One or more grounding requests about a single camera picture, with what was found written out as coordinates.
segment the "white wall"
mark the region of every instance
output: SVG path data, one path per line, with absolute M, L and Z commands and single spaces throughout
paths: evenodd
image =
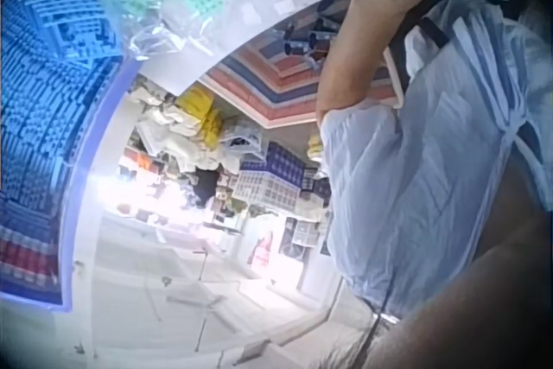
M 299 290 L 305 296 L 330 307 L 338 292 L 341 275 L 336 270 L 334 261 L 320 253 L 322 242 L 323 238 L 319 238 L 317 247 L 309 251 Z

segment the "stacked boxes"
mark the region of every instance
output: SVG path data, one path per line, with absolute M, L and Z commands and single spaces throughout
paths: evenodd
M 121 59 L 90 69 L 59 60 L 17 0 L 2 6 L 0 291 L 49 307 L 62 303 L 63 198 Z

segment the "person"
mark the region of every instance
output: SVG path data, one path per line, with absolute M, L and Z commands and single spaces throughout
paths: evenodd
M 511 160 L 466 271 L 387 332 L 375 335 L 375 322 L 317 367 L 553 367 L 551 220 Z
M 219 181 L 219 170 L 204 170 L 196 168 L 194 176 L 197 178 L 193 185 L 196 195 L 196 207 L 203 209 L 207 202 L 217 193 L 217 182 Z
M 368 99 L 386 46 L 420 1 L 351 0 L 316 102 L 333 190 L 328 249 L 354 294 L 374 309 L 395 276 L 388 309 L 400 319 L 512 230 L 505 222 L 488 225 L 493 203 L 505 170 L 518 163 L 512 149 L 531 116 L 529 97 L 551 94 L 550 76 L 543 74 L 549 88 L 537 86 L 531 59 L 520 59 L 529 56 L 525 42 L 533 35 L 489 7 L 455 23 L 454 41 L 411 81 L 404 108 L 393 111 Z M 537 44 L 547 60 L 548 47 Z M 542 146 L 550 145 L 543 137 L 551 119 L 534 123 Z M 531 152 L 525 153 L 527 160 Z M 547 177 L 548 169 L 536 171 L 523 179 L 525 186 Z M 542 205 L 530 209 L 534 213 L 550 204 L 547 179 L 540 185 Z

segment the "red stripe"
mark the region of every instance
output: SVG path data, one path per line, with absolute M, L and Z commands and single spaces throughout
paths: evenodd
M 45 266 L 48 262 L 46 254 L 30 250 L 29 248 L 14 244 L 10 241 L 5 241 L 3 248 L 6 255 L 2 255 L 0 262 L 35 274 L 42 274 L 44 276 L 48 275 L 48 271 Z

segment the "shirt sleeve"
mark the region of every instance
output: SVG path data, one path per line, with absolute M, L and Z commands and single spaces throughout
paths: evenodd
M 330 177 L 333 198 L 341 196 L 375 135 L 394 131 L 395 124 L 394 110 L 373 99 L 325 115 L 321 124 L 322 164 Z

